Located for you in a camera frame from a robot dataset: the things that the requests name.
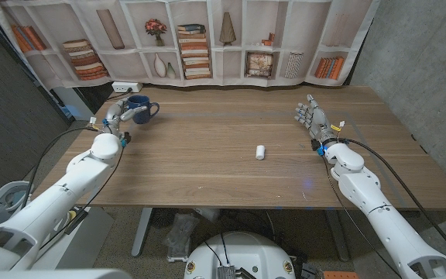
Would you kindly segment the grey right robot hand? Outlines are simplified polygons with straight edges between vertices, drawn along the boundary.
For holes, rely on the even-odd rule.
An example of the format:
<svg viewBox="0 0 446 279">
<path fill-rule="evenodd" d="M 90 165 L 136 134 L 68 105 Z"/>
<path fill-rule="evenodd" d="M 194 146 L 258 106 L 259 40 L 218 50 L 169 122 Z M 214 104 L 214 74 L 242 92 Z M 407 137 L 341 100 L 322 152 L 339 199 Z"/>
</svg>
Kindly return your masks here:
<svg viewBox="0 0 446 279">
<path fill-rule="evenodd" d="M 323 146 L 331 146 L 337 142 L 337 136 L 328 121 L 324 110 L 312 95 L 307 96 L 307 103 L 298 103 L 294 118 L 305 126 L 311 139 L 317 140 Z"/>
</svg>

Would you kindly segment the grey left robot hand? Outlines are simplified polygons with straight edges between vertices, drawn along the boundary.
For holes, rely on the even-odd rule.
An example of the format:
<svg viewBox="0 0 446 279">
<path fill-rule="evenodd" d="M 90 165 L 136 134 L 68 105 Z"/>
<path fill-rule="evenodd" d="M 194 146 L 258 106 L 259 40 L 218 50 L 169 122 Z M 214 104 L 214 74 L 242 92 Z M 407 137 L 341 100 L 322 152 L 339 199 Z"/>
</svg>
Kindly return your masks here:
<svg viewBox="0 0 446 279">
<path fill-rule="evenodd" d="M 136 114 L 147 109 L 148 107 L 146 105 L 141 105 L 135 108 L 128 108 L 128 99 L 120 99 L 116 103 L 111 105 L 106 112 L 105 126 L 108 127 L 108 130 L 111 131 L 112 134 L 120 136 L 122 133 L 119 129 L 120 122 L 127 122 Z"/>
</svg>

